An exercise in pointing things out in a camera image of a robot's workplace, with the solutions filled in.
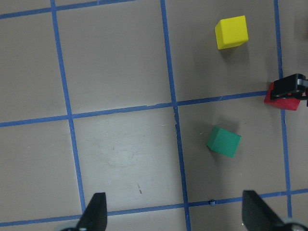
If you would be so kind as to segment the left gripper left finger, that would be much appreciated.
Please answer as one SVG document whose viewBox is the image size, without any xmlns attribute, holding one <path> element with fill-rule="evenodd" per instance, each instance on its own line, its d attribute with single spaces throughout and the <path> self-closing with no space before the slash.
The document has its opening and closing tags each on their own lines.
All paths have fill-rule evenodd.
<svg viewBox="0 0 308 231">
<path fill-rule="evenodd" d="M 95 193 L 76 225 L 77 231 L 105 231 L 107 227 L 106 194 Z"/>
</svg>

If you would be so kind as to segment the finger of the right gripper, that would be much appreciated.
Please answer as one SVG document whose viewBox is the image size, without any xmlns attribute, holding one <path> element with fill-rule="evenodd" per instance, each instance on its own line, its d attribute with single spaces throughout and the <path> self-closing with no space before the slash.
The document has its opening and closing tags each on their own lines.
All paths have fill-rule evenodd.
<svg viewBox="0 0 308 231">
<path fill-rule="evenodd" d="M 271 100 L 295 98 L 308 103 L 308 80 L 303 74 L 292 74 L 273 83 Z"/>
</svg>

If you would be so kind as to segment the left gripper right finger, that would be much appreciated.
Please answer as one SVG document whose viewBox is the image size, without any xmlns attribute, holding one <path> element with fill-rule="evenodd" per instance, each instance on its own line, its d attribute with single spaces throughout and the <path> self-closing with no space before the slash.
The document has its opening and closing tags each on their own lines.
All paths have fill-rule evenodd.
<svg viewBox="0 0 308 231">
<path fill-rule="evenodd" d="M 242 195 L 242 221 L 248 231 L 283 231 L 285 223 L 253 190 Z"/>
</svg>

